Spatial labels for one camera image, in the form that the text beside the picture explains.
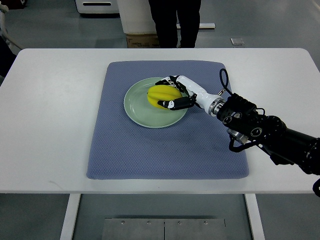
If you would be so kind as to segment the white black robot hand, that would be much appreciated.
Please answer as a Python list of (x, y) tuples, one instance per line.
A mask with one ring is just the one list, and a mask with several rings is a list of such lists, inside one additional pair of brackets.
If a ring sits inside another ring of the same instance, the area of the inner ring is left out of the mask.
[(196, 105), (208, 115), (215, 117), (226, 102), (220, 95), (208, 93), (196, 82), (183, 75), (165, 77), (156, 82), (155, 85), (170, 86), (186, 94), (186, 96), (173, 100), (164, 100), (161, 97), (157, 101), (159, 106), (171, 111), (187, 109)]

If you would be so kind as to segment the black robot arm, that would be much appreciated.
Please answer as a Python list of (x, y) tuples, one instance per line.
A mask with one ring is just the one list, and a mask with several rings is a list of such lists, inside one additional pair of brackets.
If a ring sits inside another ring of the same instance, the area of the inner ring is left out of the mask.
[(231, 151), (240, 152), (257, 146), (269, 155), (275, 165), (297, 165), (306, 174), (319, 175), (319, 138), (287, 128), (279, 117), (259, 114), (257, 109), (254, 103), (234, 93), (226, 102), (210, 107), (209, 113), (250, 141), (234, 147), (236, 137), (231, 136)]

